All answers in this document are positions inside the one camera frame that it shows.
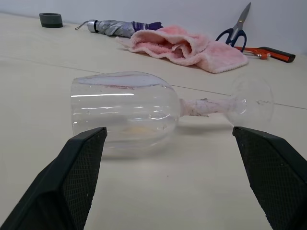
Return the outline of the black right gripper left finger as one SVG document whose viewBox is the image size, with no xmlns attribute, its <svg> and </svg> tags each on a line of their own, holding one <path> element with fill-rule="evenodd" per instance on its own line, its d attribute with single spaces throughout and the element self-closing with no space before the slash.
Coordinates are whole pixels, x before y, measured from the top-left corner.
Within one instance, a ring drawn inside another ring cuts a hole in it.
<svg viewBox="0 0 307 230">
<path fill-rule="evenodd" d="M 106 137 L 106 127 L 98 127 L 69 139 L 36 176 L 0 230 L 84 230 Z"/>
</svg>

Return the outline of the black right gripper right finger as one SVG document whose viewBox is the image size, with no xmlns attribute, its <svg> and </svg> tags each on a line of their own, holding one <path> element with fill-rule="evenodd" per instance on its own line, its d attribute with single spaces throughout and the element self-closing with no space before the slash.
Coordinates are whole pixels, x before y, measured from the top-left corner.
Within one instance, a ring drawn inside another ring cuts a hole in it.
<svg viewBox="0 0 307 230">
<path fill-rule="evenodd" d="M 285 139 L 236 126 L 249 185 L 273 230 L 307 230 L 307 160 Z"/>
</svg>

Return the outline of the clear plastic wine glass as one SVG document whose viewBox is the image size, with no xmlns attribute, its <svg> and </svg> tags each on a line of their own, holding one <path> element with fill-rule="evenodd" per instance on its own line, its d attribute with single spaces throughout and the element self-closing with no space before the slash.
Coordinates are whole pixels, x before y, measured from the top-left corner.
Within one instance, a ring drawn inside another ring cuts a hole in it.
<svg viewBox="0 0 307 230">
<path fill-rule="evenodd" d="M 105 127 L 104 155 L 110 157 L 162 148 L 184 116 L 223 114 L 234 126 L 263 127 L 273 110 L 263 78 L 238 77 L 222 99 L 183 99 L 162 78 L 137 71 L 79 77 L 71 84 L 73 134 Z"/>
</svg>

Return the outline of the orange black hand tool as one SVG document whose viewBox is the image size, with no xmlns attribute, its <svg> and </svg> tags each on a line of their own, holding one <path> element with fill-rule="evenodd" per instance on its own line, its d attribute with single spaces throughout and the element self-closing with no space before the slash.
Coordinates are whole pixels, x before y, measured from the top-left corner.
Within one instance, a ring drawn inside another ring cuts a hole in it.
<svg viewBox="0 0 307 230">
<path fill-rule="evenodd" d="M 245 47 L 243 49 L 243 52 L 249 55 L 254 55 L 261 60 L 268 60 L 269 58 L 273 58 L 285 63 L 292 63 L 296 58 L 296 55 L 294 54 L 283 52 L 266 46 L 262 46 L 259 48 Z"/>
</svg>

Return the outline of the pink fluffy towel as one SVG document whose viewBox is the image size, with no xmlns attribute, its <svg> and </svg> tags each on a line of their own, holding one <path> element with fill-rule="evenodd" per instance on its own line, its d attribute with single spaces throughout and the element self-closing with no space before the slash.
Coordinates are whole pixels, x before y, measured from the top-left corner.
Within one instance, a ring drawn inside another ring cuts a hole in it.
<svg viewBox="0 0 307 230">
<path fill-rule="evenodd" d="M 238 49 L 203 34 L 189 34 L 180 26 L 158 30 L 140 30 L 131 38 L 116 37 L 116 42 L 132 53 L 144 53 L 156 59 L 168 59 L 181 66 L 197 66 L 210 73 L 222 73 L 243 67 L 248 58 Z"/>
</svg>

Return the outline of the dark grey tape roll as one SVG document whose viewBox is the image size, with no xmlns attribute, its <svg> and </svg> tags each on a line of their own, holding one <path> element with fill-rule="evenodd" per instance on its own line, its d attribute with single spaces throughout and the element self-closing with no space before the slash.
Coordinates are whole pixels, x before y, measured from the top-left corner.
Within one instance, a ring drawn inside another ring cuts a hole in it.
<svg viewBox="0 0 307 230">
<path fill-rule="evenodd" d="M 62 16 L 58 13 L 40 13 L 41 26 L 45 28 L 62 28 Z"/>
</svg>

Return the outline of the folded silver purple umbrella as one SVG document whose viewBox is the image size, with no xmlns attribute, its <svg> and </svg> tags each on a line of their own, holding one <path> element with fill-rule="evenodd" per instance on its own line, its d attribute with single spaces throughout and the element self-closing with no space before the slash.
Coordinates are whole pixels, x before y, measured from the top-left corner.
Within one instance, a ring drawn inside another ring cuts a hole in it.
<svg viewBox="0 0 307 230">
<path fill-rule="evenodd" d="M 136 21 L 124 22 L 116 20 L 88 20 L 75 28 L 79 30 L 82 26 L 87 25 L 87 29 L 91 33 L 102 34 L 110 37 L 131 38 L 140 30 L 158 30 L 163 28 L 161 22 L 140 23 Z"/>
</svg>

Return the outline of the blue handled scissors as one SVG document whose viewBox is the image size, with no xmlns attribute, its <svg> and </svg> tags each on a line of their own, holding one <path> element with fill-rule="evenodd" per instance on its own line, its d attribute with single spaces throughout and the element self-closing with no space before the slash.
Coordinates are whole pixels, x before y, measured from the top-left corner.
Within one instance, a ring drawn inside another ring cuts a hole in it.
<svg viewBox="0 0 307 230">
<path fill-rule="evenodd" d="M 245 50 L 246 44 L 247 44 L 247 35 L 243 30 L 243 24 L 245 20 L 247 19 L 249 10 L 251 7 L 251 2 L 245 7 L 245 9 L 242 11 L 237 23 L 234 25 L 233 28 L 226 29 L 225 31 L 221 32 L 218 37 L 216 38 L 216 41 L 219 41 L 219 39 L 224 36 L 225 34 L 228 35 L 228 37 L 225 40 L 225 43 L 227 45 L 230 45 L 231 47 L 235 47 L 235 44 L 239 37 L 244 38 L 244 43 L 239 49 L 241 53 Z"/>
</svg>

